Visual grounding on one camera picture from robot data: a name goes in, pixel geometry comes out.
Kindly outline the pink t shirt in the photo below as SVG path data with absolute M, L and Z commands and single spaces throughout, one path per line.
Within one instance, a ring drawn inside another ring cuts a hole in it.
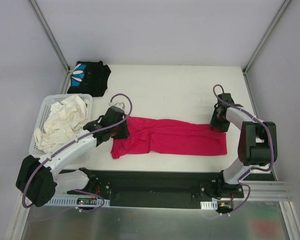
M 187 156 L 224 156 L 228 153 L 226 134 L 208 124 L 174 119 L 129 117 L 130 136 L 113 141 L 111 156 L 141 155 L 151 152 Z

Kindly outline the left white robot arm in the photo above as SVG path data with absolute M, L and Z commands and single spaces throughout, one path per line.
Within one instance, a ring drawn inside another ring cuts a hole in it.
M 85 167 L 72 172 L 63 169 L 86 152 L 110 139 L 126 139 L 129 115 L 117 106 L 108 108 L 97 120 L 88 122 L 83 129 L 58 150 L 40 157 L 28 155 L 22 161 L 15 186 L 22 193 L 24 208 L 41 207 L 56 194 L 74 191 L 95 194 L 96 175 Z

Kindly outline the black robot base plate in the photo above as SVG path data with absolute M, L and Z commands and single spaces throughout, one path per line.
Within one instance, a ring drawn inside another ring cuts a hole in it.
M 199 209 L 202 202 L 243 199 L 239 184 L 228 184 L 219 173 L 92 170 L 92 185 L 112 207 Z

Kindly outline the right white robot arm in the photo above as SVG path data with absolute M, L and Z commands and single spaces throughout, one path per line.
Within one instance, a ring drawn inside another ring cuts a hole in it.
M 220 197 L 227 197 L 238 188 L 252 170 L 270 171 L 277 159 L 277 127 L 274 122 L 263 121 L 235 104 L 230 93 L 217 96 L 210 121 L 213 131 L 226 133 L 230 124 L 240 130 L 237 158 L 222 170 L 212 185 Z

